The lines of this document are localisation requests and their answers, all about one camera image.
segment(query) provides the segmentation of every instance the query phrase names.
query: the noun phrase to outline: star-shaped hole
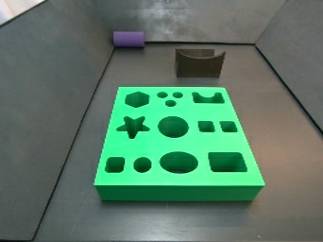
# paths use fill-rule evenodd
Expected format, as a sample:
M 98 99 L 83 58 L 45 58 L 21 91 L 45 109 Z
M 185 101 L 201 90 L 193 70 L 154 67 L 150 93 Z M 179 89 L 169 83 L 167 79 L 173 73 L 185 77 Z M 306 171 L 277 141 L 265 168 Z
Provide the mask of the star-shaped hole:
M 121 126 L 117 131 L 126 131 L 130 139 L 137 137 L 138 132 L 150 131 L 150 128 L 145 125 L 145 116 L 135 119 L 125 117 L 125 121 L 125 125 Z

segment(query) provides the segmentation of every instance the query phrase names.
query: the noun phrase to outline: shape sorter board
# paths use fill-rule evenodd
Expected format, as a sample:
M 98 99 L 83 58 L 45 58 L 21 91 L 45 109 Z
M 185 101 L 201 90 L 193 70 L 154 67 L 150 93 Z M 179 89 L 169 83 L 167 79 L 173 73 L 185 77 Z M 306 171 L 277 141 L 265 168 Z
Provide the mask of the shape sorter board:
M 253 200 L 266 183 L 225 88 L 121 87 L 102 200 Z

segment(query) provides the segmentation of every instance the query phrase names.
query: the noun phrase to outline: dark gray table surface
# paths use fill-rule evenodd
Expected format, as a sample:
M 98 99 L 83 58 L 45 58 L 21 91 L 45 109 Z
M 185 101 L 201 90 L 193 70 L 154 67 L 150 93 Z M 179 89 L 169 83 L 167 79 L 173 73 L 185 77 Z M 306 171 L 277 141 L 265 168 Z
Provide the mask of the dark gray table surface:
M 177 78 L 177 48 L 227 52 L 221 79 Z M 253 202 L 102 202 L 94 187 L 119 86 L 223 86 L 266 178 Z M 115 49 L 37 241 L 322 240 L 323 142 L 253 45 Z

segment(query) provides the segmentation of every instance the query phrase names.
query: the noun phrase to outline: purple cylinder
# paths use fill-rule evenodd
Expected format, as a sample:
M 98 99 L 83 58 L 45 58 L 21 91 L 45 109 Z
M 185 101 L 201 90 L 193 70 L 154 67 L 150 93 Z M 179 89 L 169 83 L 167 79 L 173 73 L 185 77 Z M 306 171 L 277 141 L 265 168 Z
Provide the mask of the purple cylinder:
M 114 44 L 117 47 L 145 47 L 146 33 L 145 32 L 114 32 Z

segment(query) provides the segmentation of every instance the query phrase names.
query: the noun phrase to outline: small square hole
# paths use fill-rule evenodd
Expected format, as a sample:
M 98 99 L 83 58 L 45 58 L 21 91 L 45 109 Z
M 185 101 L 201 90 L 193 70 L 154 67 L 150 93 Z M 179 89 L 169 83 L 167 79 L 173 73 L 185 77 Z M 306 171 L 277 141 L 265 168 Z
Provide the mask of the small square hole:
M 219 124 L 221 124 L 221 128 L 222 128 L 223 132 L 237 132 L 238 131 L 236 122 L 222 121 L 222 122 L 219 122 Z
M 214 172 L 246 172 L 248 167 L 240 152 L 209 153 L 211 170 Z
M 125 171 L 126 158 L 125 157 L 110 157 L 106 161 L 106 172 L 119 173 Z
M 215 125 L 213 121 L 198 121 L 198 128 L 201 132 L 214 132 Z

